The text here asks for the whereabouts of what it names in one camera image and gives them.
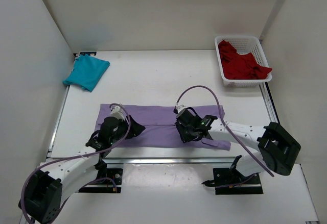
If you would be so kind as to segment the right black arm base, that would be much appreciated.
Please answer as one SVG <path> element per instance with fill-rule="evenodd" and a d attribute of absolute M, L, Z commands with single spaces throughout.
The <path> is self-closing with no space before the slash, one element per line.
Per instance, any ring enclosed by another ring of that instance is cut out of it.
<path fill-rule="evenodd" d="M 236 166 L 241 156 L 237 156 L 229 168 L 213 168 L 213 180 L 206 180 L 202 185 L 213 187 L 215 195 L 252 195 L 263 194 L 258 173 L 243 176 Z"/>

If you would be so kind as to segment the teal t shirt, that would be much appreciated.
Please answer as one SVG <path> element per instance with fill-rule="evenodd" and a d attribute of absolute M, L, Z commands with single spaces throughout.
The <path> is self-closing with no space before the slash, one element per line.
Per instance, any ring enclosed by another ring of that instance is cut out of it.
<path fill-rule="evenodd" d="M 64 85 L 77 85 L 92 92 L 109 66 L 109 61 L 90 55 L 80 55 L 75 59 L 71 73 L 62 83 Z"/>

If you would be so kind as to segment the red t shirt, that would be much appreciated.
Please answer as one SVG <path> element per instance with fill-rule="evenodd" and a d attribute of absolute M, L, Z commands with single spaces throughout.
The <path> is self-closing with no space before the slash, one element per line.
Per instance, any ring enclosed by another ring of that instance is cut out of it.
<path fill-rule="evenodd" d="M 240 55 L 227 41 L 218 44 L 224 76 L 230 80 L 264 80 L 272 68 L 260 66 L 252 53 Z"/>

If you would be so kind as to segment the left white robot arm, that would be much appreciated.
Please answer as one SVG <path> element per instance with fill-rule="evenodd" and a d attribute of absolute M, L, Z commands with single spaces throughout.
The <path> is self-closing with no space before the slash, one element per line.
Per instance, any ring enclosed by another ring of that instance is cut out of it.
<path fill-rule="evenodd" d="M 103 159 L 113 146 L 124 139 L 137 137 L 144 130 L 145 126 L 131 116 L 123 119 L 106 117 L 76 156 L 46 163 L 31 174 L 18 202 L 24 216 L 30 216 L 31 221 L 52 223 L 73 193 L 92 181 L 102 183 L 106 180 Z"/>

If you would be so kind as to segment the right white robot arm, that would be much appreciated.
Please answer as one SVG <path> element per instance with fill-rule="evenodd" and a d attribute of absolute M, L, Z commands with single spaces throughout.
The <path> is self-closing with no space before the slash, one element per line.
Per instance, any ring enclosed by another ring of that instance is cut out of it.
<path fill-rule="evenodd" d="M 213 115 L 200 117 L 192 107 L 185 106 L 175 108 L 174 113 L 182 142 L 223 140 L 237 143 L 247 152 L 246 156 L 235 158 L 229 171 L 235 183 L 263 171 L 288 176 L 301 150 L 296 139 L 277 122 L 267 126 L 247 126 Z"/>

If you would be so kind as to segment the lilac t shirt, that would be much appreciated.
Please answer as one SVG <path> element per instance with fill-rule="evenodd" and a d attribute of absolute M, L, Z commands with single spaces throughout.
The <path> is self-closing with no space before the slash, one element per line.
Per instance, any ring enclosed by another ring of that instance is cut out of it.
<path fill-rule="evenodd" d="M 145 130 L 137 137 L 127 139 L 119 147 L 206 148 L 229 151 L 231 143 L 224 140 L 201 139 L 183 143 L 174 125 L 173 107 L 125 105 L 129 115 Z"/>

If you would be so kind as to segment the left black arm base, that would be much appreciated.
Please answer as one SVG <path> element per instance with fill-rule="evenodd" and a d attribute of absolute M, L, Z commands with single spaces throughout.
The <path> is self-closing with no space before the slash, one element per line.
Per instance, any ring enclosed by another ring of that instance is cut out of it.
<path fill-rule="evenodd" d="M 101 169 L 96 181 L 78 190 L 78 193 L 121 193 L 123 181 L 123 164 L 107 164 Z"/>

